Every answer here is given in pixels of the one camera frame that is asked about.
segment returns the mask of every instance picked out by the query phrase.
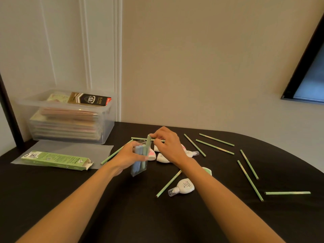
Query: plastic storage box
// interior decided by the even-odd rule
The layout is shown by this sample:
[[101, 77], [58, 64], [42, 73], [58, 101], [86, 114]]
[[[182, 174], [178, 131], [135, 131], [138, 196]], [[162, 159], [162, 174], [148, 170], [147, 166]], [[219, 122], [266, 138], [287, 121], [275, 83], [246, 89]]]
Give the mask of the plastic storage box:
[[105, 143], [115, 124], [114, 94], [83, 91], [82, 93], [91, 94], [87, 98], [88, 103], [98, 100], [98, 96], [111, 98], [106, 98], [107, 105], [95, 106], [69, 103], [71, 93], [72, 91], [51, 89], [17, 101], [22, 106], [33, 139]]

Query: pencil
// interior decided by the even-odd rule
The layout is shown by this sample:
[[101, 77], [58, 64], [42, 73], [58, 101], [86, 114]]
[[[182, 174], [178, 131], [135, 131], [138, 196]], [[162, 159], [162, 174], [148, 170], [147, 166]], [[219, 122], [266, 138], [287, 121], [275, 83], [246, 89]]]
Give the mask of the pencil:
[[146, 141], [147, 140], [147, 138], [139, 138], [139, 137], [131, 137], [132, 139], [134, 139], [134, 140], [144, 140], [144, 141]]
[[112, 155], [110, 155], [107, 159], [105, 159], [104, 161], [101, 162], [101, 165], [103, 165], [104, 163], [106, 163], [108, 160], [110, 160], [114, 155], [116, 155], [124, 146], [122, 146], [120, 149], [118, 149], [116, 152], [114, 152]]
[[266, 195], [279, 195], [279, 194], [310, 194], [309, 191], [303, 192], [264, 192]]
[[252, 170], [253, 175], [255, 176], [255, 178], [256, 178], [257, 180], [259, 180], [259, 177], [258, 177], [257, 173], [255, 173], [255, 171], [254, 171], [252, 165], [250, 164], [250, 162], [248, 161], [248, 158], [246, 158], [246, 156], [245, 156], [245, 154], [244, 154], [244, 152], [243, 152], [242, 150], [240, 150], [240, 151], [241, 151], [243, 157], [245, 158], [246, 162], [248, 163], [250, 169]]
[[170, 186], [170, 184], [180, 175], [180, 173], [181, 173], [182, 171], [180, 170], [178, 173], [176, 173], [176, 175], [164, 186], [164, 188], [162, 188], [161, 189], [161, 191], [156, 195], [156, 198], [158, 198], [160, 195], [161, 195], [161, 193], [163, 193], [164, 192], [164, 190], [168, 187], [168, 186]]
[[214, 146], [214, 145], [212, 145], [212, 144], [209, 144], [209, 143], [206, 143], [206, 142], [202, 142], [202, 141], [197, 140], [197, 139], [196, 139], [196, 141], [197, 141], [197, 142], [200, 142], [200, 143], [203, 143], [203, 144], [205, 144], [205, 145], [208, 145], [208, 146], [211, 146], [211, 147], [217, 148], [218, 150], [221, 150], [221, 151], [224, 151], [224, 152], [227, 152], [227, 153], [229, 153], [229, 154], [233, 154], [233, 155], [234, 155], [234, 153], [232, 153], [232, 152], [230, 152], [230, 151], [227, 151], [227, 150], [225, 150], [225, 149], [223, 149], [223, 148], [216, 147], [216, 146]]
[[240, 165], [242, 171], [244, 172], [246, 178], [249, 180], [250, 184], [252, 185], [254, 191], [257, 193], [259, 199], [263, 202], [263, 198], [261, 197], [261, 195], [260, 195], [259, 191], [257, 190], [257, 188], [254, 186], [252, 180], [250, 179], [249, 175], [246, 173], [246, 171], [245, 171], [245, 169], [243, 168], [243, 166], [241, 165], [240, 161], [238, 160], [237, 162], [238, 162], [238, 164]]
[[203, 134], [200, 134], [200, 135], [202, 135], [202, 136], [204, 136], [204, 137], [207, 137], [207, 138], [210, 138], [210, 139], [213, 139], [213, 140], [218, 141], [218, 142], [225, 143], [225, 144], [227, 144], [227, 145], [230, 145], [230, 146], [233, 146], [233, 147], [234, 147], [234, 144], [231, 144], [231, 143], [228, 143], [228, 142], [225, 142], [225, 141], [218, 140], [218, 139], [213, 138], [213, 137], [210, 137], [210, 136], [208, 136], [208, 135], [203, 135]]
[[186, 134], [184, 134], [184, 136], [189, 140], [189, 142], [191, 142], [192, 143], [192, 145], [194, 145], [195, 146], [195, 148], [197, 148], [197, 150], [198, 151], [200, 151], [200, 153], [204, 156], [204, 157], [206, 157], [206, 155], [203, 153], [203, 151], [201, 151], [200, 150], [200, 148], [199, 147], [197, 147], [197, 145], [195, 144], [195, 143], [193, 143], [193, 141], [192, 140], [190, 140], [190, 138], [186, 135]]

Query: black table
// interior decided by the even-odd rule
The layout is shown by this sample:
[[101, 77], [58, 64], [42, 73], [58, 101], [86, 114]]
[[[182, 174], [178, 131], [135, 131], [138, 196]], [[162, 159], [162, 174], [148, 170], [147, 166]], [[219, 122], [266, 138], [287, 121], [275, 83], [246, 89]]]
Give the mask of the black table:
[[[159, 126], [116, 122], [106, 144], [112, 152], [131, 137], [146, 137]], [[191, 151], [184, 137], [200, 139], [235, 155], [197, 143], [207, 155], [198, 163], [236, 194], [286, 242], [324, 242], [324, 174], [296, 156], [255, 138], [224, 131], [170, 127]], [[235, 144], [235, 147], [199, 136]], [[26, 149], [35, 141], [26, 143]], [[260, 180], [240, 153], [245, 152]], [[14, 242], [46, 213], [77, 189], [95, 170], [14, 165], [23, 151], [14, 148], [0, 157], [0, 241]], [[240, 160], [264, 198], [261, 202], [237, 164]], [[112, 179], [80, 242], [228, 242], [198, 192], [172, 198], [155, 195], [178, 172], [173, 164], [149, 161], [147, 171], [135, 176], [130, 168]], [[169, 188], [186, 178], [181, 174]], [[311, 191], [311, 195], [265, 195], [271, 191]]]

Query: gray plastic mat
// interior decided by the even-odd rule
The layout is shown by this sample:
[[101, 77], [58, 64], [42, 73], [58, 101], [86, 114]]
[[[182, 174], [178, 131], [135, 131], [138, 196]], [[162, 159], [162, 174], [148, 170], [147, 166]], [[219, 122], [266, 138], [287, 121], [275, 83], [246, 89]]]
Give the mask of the gray plastic mat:
[[99, 169], [100, 167], [102, 167], [101, 162], [110, 155], [112, 148], [113, 146], [106, 145], [40, 140], [11, 163], [19, 165], [30, 165], [23, 163], [21, 157], [26, 155], [30, 151], [41, 151], [86, 157], [93, 162], [93, 165], [90, 167], [90, 169]]

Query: hand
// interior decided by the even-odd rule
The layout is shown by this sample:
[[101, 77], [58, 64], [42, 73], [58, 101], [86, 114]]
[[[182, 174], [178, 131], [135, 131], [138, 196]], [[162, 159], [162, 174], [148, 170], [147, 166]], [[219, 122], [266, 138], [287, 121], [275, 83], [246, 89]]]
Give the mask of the hand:
[[154, 145], [157, 146], [168, 161], [178, 165], [188, 158], [183, 151], [178, 135], [167, 127], [161, 127], [154, 134], [150, 134], [150, 136], [155, 138]]
[[136, 161], [147, 161], [148, 156], [133, 153], [133, 147], [139, 146], [140, 143], [133, 141], [127, 143], [119, 153], [109, 162], [116, 167], [116, 175], [119, 175], [124, 169], [130, 167]]

